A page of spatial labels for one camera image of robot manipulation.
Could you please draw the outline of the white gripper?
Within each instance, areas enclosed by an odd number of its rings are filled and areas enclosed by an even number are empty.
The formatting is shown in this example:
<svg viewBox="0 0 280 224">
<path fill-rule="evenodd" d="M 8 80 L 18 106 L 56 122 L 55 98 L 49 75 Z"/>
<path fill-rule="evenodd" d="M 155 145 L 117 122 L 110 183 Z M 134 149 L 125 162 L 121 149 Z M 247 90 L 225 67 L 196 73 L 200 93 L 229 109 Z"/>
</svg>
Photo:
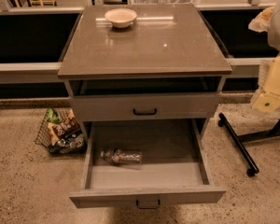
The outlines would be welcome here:
<svg viewBox="0 0 280 224">
<path fill-rule="evenodd" d="M 267 7 L 249 24 L 248 29 L 255 32 L 267 32 L 273 7 Z M 251 98 L 253 109 L 271 113 L 280 107 L 280 53 L 273 61 L 262 61 L 259 67 L 259 88 Z"/>
</svg>

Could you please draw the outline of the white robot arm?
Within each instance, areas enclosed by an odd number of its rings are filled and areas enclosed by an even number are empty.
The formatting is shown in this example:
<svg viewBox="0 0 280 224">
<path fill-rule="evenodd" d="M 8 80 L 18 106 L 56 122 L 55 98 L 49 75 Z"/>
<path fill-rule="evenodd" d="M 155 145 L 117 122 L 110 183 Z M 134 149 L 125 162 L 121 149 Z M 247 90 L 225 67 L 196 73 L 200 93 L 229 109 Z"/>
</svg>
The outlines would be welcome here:
<svg viewBox="0 0 280 224">
<path fill-rule="evenodd" d="M 266 32 L 268 44 L 278 51 L 272 62 L 261 62 L 259 88 L 251 98 L 253 109 L 270 113 L 280 107 L 280 0 L 275 6 L 260 12 L 248 28 L 259 33 Z"/>
</svg>

